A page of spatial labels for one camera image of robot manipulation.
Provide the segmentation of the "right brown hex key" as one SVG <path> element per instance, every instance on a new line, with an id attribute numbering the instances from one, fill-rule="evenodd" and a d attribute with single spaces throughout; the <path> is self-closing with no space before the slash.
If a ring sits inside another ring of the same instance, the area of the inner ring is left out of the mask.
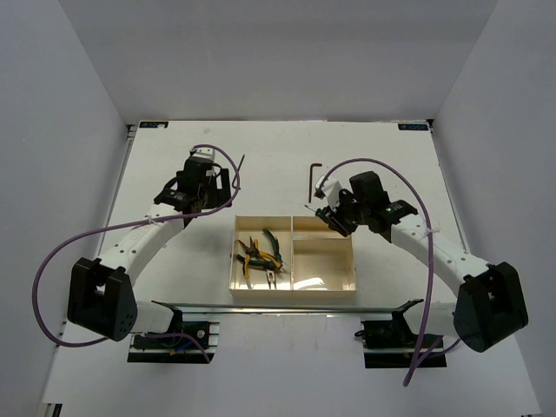
<path id="1" fill-rule="evenodd" d="M 313 162 L 309 166 L 308 174 L 308 204 L 311 203 L 314 194 L 314 170 L 321 168 L 322 164 L 320 162 Z"/>

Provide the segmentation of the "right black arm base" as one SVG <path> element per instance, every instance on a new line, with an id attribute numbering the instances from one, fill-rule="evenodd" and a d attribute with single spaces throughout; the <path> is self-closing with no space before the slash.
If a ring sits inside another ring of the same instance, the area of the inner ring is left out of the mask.
<path id="1" fill-rule="evenodd" d="M 366 319 L 354 338 L 362 343 L 365 369 L 408 369 L 417 334 L 407 325 L 404 314 L 423 300 L 411 300 L 396 308 L 385 320 Z"/>

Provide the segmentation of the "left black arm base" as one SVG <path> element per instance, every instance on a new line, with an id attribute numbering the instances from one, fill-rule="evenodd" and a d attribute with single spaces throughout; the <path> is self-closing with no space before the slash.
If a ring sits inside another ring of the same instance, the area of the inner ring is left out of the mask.
<path id="1" fill-rule="evenodd" d="M 131 335 L 127 362 L 149 364 L 208 365 L 215 356 L 220 320 L 198 309 L 187 309 L 159 301 L 156 319 L 149 330 Z"/>

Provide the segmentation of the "blue corner label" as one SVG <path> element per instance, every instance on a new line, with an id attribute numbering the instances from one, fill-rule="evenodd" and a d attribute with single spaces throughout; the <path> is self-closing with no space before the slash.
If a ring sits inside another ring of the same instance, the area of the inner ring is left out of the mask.
<path id="1" fill-rule="evenodd" d="M 169 126 L 168 121 L 141 121 L 138 125 L 139 129 L 166 129 Z"/>
<path id="2" fill-rule="evenodd" d="M 427 123 L 399 123 L 398 129 L 401 131 L 429 131 Z"/>

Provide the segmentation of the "left brown hex key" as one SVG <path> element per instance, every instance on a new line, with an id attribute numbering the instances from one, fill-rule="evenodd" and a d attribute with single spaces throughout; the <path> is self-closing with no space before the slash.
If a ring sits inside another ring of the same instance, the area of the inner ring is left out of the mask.
<path id="1" fill-rule="evenodd" d="M 233 181 L 231 182 L 231 187 L 233 189 L 239 189 L 240 188 L 240 172 L 241 172 L 241 168 L 243 165 L 245 159 L 245 155 L 242 155 L 238 165 L 237 165 L 237 170 L 235 171 L 235 176 L 233 178 Z"/>

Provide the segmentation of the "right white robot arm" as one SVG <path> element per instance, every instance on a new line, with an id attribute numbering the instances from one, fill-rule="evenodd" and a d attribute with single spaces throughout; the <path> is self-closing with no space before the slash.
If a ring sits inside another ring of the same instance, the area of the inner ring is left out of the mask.
<path id="1" fill-rule="evenodd" d="M 525 298 L 512 265 L 494 265 L 433 232 L 423 211 L 404 200 L 390 200 L 373 171 L 349 181 L 351 187 L 345 189 L 335 179 L 319 179 L 314 195 L 327 205 L 316 216 L 344 237 L 365 226 L 434 268 L 456 301 L 431 305 L 427 322 L 432 333 L 459 338 L 482 353 L 527 326 Z"/>

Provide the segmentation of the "green orange stubby screwdriver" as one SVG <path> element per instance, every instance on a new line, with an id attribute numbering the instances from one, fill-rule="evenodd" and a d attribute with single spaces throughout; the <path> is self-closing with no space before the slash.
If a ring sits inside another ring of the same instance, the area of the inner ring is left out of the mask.
<path id="1" fill-rule="evenodd" d="M 326 212 L 322 208 L 312 208 L 307 204 L 304 205 L 304 208 L 311 211 L 316 217 L 318 217 L 322 221 L 324 221 L 324 219 L 326 218 Z"/>

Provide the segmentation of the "green side cutters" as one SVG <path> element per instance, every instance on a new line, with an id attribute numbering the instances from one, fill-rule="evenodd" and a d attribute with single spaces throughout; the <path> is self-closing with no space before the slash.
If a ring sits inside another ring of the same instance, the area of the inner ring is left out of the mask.
<path id="1" fill-rule="evenodd" d="M 244 255 L 237 254 L 236 259 L 242 264 L 242 272 L 245 278 L 248 278 L 249 267 L 279 271 L 282 270 L 284 265 L 278 239 L 267 228 L 264 228 L 262 233 L 268 238 L 271 244 L 273 250 L 272 254 L 261 250 L 257 239 L 249 238 L 249 245 L 241 240 L 237 241 L 243 249 Z"/>

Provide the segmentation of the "yellow needle-nose pliers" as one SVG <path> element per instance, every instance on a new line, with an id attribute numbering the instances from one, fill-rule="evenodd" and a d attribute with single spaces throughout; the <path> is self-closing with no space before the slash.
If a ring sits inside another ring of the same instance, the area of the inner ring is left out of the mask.
<path id="1" fill-rule="evenodd" d="M 236 258 L 242 263 L 242 275 L 247 283 L 248 289 L 252 288 L 252 284 L 250 283 L 250 275 L 249 275 L 249 268 L 261 268 L 261 259 L 258 257 L 258 241 L 253 240 L 252 238 L 249 239 L 249 245 L 244 243 L 241 240 L 237 241 L 240 247 L 242 248 L 244 255 L 236 255 Z"/>
<path id="2" fill-rule="evenodd" d="M 262 264 L 261 268 L 264 269 L 266 273 L 268 288 L 277 289 L 275 272 L 281 268 L 281 261 L 279 261 L 274 255 L 261 250 L 259 248 L 259 242 L 257 244 L 257 247 L 259 253 L 258 257 L 261 259 Z"/>

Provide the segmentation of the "beige three-compartment tray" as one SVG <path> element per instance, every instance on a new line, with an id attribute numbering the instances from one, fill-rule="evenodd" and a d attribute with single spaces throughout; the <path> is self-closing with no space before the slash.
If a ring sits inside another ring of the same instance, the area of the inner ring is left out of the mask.
<path id="1" fill-rule="evenodd" d="M 259 248 L 272 254 L 264 228 L 278 239 L 284 265 L 275 272 L 277 289 L 268 288 L 264 269 L 250 267 L 248 289 L 236 259 L 237 254 L 244 255 L 237 241 L 249 245 L 249 238 L 257 239 Z M 232 259 L 229 291 L 237 300 L 334 300 L 351 298 L 357 290 L 352 239 L 329 230 L 315 217 L 237 216 Z"/>

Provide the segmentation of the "left blue corner label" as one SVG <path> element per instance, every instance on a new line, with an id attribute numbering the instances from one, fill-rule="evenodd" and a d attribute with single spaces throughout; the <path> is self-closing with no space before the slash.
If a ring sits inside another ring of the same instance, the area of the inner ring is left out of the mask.
<path id="1" fill-rule="evenodd" d="M 138 125 L 139 129 L 166 129 L 169 126 L 168 121 L 141 121 Z"/>

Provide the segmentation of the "right blue corner label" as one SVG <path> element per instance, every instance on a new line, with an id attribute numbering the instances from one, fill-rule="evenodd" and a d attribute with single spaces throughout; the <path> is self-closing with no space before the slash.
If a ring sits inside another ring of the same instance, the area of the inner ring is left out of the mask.
<path id="1" fill-rule="evenodd" d="M 399 123 L 398 129 L 401 131 L 429 131 L 427 123 Z"/>

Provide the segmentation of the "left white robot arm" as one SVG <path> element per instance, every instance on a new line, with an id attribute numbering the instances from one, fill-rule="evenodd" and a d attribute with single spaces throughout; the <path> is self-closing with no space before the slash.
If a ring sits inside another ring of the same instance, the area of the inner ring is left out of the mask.
<path id="1" fill-rule="evenodd" d="M 176 308 L 138 301 L 134 285 L 157 253 L 204 210 L 231 197 L 229 172 L 208 148 L 195 150 L 155 197 L 144 223 L 94 260 L 82 258 L 71 271 L 68 319 L 112 341 L 128 334 L 154 334 L 166 347 L 183 337 Z"/>

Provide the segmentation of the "brown hex key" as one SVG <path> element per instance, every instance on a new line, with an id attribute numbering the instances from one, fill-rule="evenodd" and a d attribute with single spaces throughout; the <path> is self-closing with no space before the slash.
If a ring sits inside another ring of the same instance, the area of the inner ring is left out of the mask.
<path id="1" fill-rule="evenodd" d="M 308 174 L 308 204 L 311 203 L 314 194 L 314 170 L 321 168 L 322 164 L 320 162 L 313 162 L 309 166 Z"/>
<path id="2" fill-rule="evenodd" d="M 235 176 L 233 178 L 233 181 L 231 182 L 231 187 L 233 189 L 239 189 L 240 188 L 240 172 L 241 172 L 241 168 L 243 165 L 245 159 L 245 155 L 242 155 L 238 165 L 237 165 L 237 170 L 235 171 Z"/>

